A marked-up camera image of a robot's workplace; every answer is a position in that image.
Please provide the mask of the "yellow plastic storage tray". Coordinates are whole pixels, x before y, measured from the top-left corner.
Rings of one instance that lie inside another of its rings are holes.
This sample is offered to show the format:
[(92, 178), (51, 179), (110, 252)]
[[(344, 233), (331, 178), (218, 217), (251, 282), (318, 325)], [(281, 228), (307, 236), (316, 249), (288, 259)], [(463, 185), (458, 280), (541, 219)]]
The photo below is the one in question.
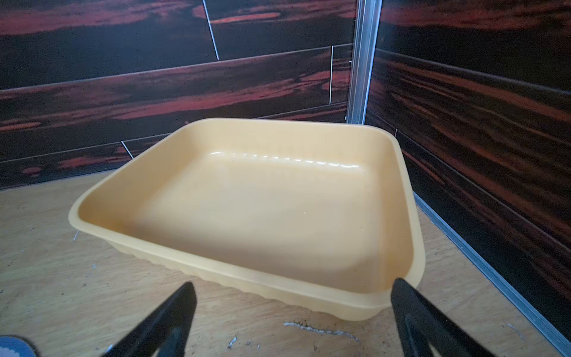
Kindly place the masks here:
[(87, 190), (68, 220), (124, 254), (346, 321), (425, 271), (401, 147), (374, 126), (198, 120)]

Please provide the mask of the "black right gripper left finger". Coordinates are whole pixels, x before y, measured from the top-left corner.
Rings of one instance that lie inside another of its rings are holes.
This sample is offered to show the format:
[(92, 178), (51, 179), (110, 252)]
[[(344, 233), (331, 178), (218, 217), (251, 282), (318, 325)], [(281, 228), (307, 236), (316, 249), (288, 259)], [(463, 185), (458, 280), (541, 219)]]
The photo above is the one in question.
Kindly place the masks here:
[(184, 356), (197, 307), (194, 285), (181, 285), (106, 356)]

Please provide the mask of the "purple bunny moon coaster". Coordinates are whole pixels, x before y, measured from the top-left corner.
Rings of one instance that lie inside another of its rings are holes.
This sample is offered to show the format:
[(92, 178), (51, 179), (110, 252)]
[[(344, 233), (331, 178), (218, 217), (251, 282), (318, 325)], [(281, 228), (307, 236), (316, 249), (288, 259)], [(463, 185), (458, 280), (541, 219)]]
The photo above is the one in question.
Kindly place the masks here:
[(37, 353), (23, 339), (13, 336), (1, 336), (0, 357), (37, 357)]

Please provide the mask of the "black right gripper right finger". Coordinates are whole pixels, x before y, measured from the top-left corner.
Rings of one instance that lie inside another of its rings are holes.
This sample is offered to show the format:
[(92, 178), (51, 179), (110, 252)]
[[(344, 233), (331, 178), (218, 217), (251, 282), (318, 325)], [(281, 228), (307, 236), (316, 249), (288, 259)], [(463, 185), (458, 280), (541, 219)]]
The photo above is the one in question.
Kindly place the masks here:
[(493, 355), (407, 281), (394, 281), (390, 299), (405, 356)]

